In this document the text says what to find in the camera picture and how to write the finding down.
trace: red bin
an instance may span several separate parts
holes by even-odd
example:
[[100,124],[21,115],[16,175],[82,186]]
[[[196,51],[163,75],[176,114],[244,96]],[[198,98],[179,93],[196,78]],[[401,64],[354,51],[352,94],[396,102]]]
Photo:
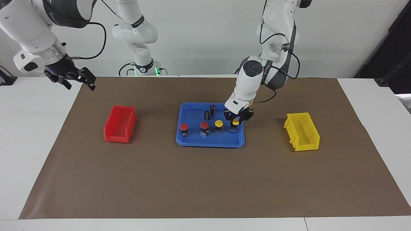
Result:
[[104,140],[106,142],[128,143],[133,135],[133,127],[137,121],[136,107],[113,106],[106,125]]

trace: table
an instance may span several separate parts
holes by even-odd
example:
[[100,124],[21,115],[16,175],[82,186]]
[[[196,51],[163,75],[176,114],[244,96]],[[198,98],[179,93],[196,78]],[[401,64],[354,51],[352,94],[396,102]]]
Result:
[[[408,203],[411,202],[411,115],[388,88],[373,80],[339,79],[339,83],[367,129]],[[387,224],[407,230],[411,217],[279,218],[279,219],[17,219],[57,134],[74,102],[80,84],[71,91],[46,78],[20,78],[13,87],[0,89],[0,230],[84,230],[115,228],[142,230],[379,230]],[[27,156],[30,149],[35,156]]]

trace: white wall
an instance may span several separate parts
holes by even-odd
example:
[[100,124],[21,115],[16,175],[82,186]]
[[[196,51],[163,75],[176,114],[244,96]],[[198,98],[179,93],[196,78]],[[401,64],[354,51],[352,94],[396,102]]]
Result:
[[[106,2],[116,10],[113,0]],[[353,77],[407,2],[313,0],[309,8],[298,9],[301,40],[294,51],[302,62],[301,76]],[[139,4],[159,32],[158,41],[149,45],[152,55],[169,74],[232,74],[243,58],[261,51],[255,29],[263,0],[140,0]],[[106,26],[107,47],[95,60],[76,61],[77,67],[87,66],[98,76],[117,75],[123,64],[132,62],[127,48],[111,35],[112,25],[121,20],[98,1],[92,21]],[[92,56],[103,41],[102,30],[96,25],[81,30],[55,26],[53,31],[67,42],[71,56]],[[20,50],[18,44],[2,31],[0,41],[0,64],[23,76],[12,61]]]

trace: yellow bin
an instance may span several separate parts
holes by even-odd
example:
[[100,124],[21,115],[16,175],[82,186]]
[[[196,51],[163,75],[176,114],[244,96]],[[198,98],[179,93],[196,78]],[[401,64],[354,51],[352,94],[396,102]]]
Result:
[[290,136],[290,143],[298,151],[317,150],[320,146],[320,134],[308,112],[287,114],[284,128]]

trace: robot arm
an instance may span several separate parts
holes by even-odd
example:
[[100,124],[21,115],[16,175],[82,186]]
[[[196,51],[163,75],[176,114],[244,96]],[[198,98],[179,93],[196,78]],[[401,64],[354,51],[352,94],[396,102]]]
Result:
[[[69,17],[67,20],[62,20],[62,14],[52,10],[54,9],[52,6],[60,1],[53,1],[53,4],[51,2],[34,1],[33,6],[31,6],[25,0],[0,0],[0,28],[10,38],[18,42],[26,54],[33,57],[38,56],[44,60],[46,68],[44,73],[52,82],[58,82],[70,89],[71,84],[67,80],[76,80],[94,90],[95,76],[86,67],[83,69],[75,67],[64,46],[50,30],[52,24],[81,28],[87,25],[90,19],[83,18],[77,11],[80,15],[77,16],[81,17],[82,20],[79,17]],[[60,3],[60,6],[68,7],[63,2]],[[45,22],[44,18],[47,15],[49,16],[47,22],[50,24]],[[25,53],[20,55],[22,60],[26,58]],[[26,70],[33,70],[37,67],[37,64],[33,62],[25,65]]]
[[294,12],[298,6],[306,8],[310,3],[311,0],[267,1],[261,25],[257,29],[263,49],[261,58],[250,56],[241,62],[236,87],[225,103],[227,110],[224,115],[227,120],[240,117],[242,122],[254,115],[254,111],[249,107],[253,104],[260,85],[273,91],[284,86],[292,51],[299,37]]
[[114,38],[130,49],[137,76],[156,75],[160,63],[151,57],[150,50],[145,45],[157,41],[156,28],[144,18],[136,0],[115,2],[118,13],[125,22],[114,25]]
[[97,0],[31,0],[48,25],[83,28],[90,22]]

